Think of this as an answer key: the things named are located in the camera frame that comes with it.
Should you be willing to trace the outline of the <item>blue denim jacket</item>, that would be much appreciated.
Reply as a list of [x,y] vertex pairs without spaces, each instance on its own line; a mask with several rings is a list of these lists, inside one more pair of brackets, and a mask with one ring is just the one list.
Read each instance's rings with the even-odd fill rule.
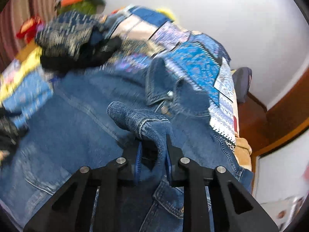
[[183,189],[166,179],[166,138],[207,168],[224,166],[247,190],[253,174],[210,126],[210,96],[174,78],[162,59],[137,72],[70,73],[29,121],[10,164],[1,169],[1,205],[22,230],[82,166],[99,168],[134,139],[145,141],[140,181],[124,188],[120,231],[181,231]]

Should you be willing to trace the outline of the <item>grey purple backpack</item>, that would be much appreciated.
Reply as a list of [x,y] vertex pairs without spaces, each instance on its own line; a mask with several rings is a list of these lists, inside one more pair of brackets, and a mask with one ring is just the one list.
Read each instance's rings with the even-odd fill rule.
[[232,74],[232,78],[234,82],[237,103],[244,103],[246,101],[252,80],[252,69],[248,67],[239,68]]

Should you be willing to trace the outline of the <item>yellow printed garment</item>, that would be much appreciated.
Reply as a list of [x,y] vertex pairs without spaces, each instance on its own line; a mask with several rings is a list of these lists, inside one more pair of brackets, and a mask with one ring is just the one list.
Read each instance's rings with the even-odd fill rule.
[[16,91],[29,73],[40,66],[41,54],[42,48],[32,40],[1,73],[1,103]]

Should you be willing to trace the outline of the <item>black garment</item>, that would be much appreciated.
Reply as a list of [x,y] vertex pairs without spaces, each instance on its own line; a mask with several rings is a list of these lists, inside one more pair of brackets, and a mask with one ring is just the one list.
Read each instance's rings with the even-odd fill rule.
[[84,70],[103,65],[112,55],[121,48],[122,39],[118,36],[111,39],[103,39],[95,46],[85,43],[80,48],[77,58],[71,58],[68,55],[48,57],[42,55],[40,57],[41,66],[56,74],[65,75],[70,71]]

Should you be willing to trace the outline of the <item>navy patterned folded garment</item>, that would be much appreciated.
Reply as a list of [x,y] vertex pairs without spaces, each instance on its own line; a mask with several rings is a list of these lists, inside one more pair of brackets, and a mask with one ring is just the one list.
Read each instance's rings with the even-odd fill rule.
[[89,43],[93,31],[106,29],[100,15],[87,15],[71,10],[60,14],[37,32],[35,42],[47,57],[78,59],[80,48]]

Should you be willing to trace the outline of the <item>red plush toy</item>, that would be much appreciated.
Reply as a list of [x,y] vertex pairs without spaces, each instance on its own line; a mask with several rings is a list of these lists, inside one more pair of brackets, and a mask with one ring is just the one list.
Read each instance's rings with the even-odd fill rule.
[[23,39],[28,44],[30,43],[39,29],[42,29],[45,22],[39,16],[32,16],[28,18],[20,27],[19,32],[16,33],[16,38]]

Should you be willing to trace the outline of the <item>blue patchwork bedspread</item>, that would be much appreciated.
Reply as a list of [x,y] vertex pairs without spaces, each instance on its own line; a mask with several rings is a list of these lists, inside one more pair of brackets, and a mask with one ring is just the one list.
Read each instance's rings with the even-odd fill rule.
[[[235,148],[237,106],[230,57],[224,47],[210,36],[181,28],[156,10],[129,6],[115,14],[103,16],[106,29],[93,31],[90,44],[119,36],[121,48],[101,67],[137,72],[147,68],[155,58],[162,58],[177,78],[185,79],[193,89],[205,91],[210,97],[210,125]],[[22,126],[52,95],[52,83],[59,77],[40,66],[29,73],[16,91],[1,105],[20,109],[15,118]]]

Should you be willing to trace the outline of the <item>yellow headboard hoop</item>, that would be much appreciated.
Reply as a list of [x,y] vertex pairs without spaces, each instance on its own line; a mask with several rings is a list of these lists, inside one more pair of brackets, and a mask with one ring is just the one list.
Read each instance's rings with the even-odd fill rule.
[[174,12],[169,9],[168,7],[158,7],[155,9],[157,12],[160,12],[161,14],[164,14],[166,17],[168,17],[169,19],[171,19],[172,21],[177,21],[177,17],[174,14]]

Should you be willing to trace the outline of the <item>striped red curtain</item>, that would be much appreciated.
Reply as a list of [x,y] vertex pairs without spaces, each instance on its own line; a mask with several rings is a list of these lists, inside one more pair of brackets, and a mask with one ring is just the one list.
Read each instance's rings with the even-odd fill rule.
[[54,15],[55,0],[8,0],[1,9],[1,71],[25,46],[25,41],[16,38],[23,22],[38,15],[45,22]]

